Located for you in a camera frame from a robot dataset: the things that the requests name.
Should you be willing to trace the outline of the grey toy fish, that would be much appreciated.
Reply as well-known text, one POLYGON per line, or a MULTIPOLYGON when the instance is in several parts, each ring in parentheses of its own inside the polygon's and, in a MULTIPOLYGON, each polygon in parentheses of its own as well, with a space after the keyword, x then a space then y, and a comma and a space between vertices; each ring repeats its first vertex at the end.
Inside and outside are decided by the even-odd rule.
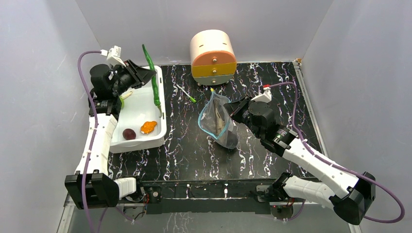
POLYGON ((224 107, 222 107, 218 99, 213 100, 213 109, 215 116, 215 135, 219 137, 225 128, 225 112, 224 107))

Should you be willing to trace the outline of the clear zip top bag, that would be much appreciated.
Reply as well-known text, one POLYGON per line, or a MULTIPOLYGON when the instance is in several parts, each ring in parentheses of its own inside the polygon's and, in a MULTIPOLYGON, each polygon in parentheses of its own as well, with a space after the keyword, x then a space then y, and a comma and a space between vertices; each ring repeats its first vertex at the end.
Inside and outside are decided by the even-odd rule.
POLYGON ((210 100, 200 112, 198 126, 220 146, 233 150, 237 147, 239 139, 234 132, 233 120, 224 106, 231 101, 217 94, 213 88, 210 91, 210 100))

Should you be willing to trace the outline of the green toy chili pepper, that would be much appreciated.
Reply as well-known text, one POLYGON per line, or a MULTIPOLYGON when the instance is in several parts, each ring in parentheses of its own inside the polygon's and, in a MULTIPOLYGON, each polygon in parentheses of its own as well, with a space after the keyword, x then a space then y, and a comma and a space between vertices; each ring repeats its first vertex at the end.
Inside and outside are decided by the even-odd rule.
MULTIPOLYGON (((152 71, 155 71, 155 66, 153 64, 153 61, 145 47, 144 44, 142 44, 142 50, 143 53, 145 55, 146 61, 148 63, 149 69, 152 71)), ((153 90, 153 95, 154 95, 154 105, 157 107, 157 109, 159 110, 160 116, 159 118, 161 118, 161 102, 160 102, 160 97, 159 97, 159 89, 158 89, 158 85, 157 85, 157 81, 156 81, 156 73, 155 75, 151 78, 151 84, 152 84, 152 90, 153 90)))

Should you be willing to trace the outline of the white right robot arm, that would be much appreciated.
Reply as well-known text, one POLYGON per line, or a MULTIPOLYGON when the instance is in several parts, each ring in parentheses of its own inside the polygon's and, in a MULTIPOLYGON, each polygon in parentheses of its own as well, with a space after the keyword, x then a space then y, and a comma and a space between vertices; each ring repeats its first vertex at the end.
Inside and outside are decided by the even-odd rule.
POLYGON ((364 172, 359 178, 302 142, 296 132, 277 124, 273 109, 265 102, 246 96, 224 104, 230 118, 246 125, 264 148, 287 159, 318 179, 301 179, 284 172, 264 191, 255 194, 261 201, 286 201, 297 198, 332 209, 352 225, 359 225, 375 200, 375 177, 364 172))

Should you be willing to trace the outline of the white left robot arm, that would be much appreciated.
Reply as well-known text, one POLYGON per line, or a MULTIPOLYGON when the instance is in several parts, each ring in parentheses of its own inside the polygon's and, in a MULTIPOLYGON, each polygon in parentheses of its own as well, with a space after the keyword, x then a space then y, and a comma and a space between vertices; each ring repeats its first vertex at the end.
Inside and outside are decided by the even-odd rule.
POLYGON ((118 124, 121 94, 151 83, 156 71, 140 67, 131 60, 110 67, 98 64, 89 71, 92 90, 88 91, 89 130, 84 152, 73 175, 65 178, 65 187, 78 209, 116 207, 120 199, 143 200, 145 189, 135 177, 113 180, 107 166, 109 148, 118 124))

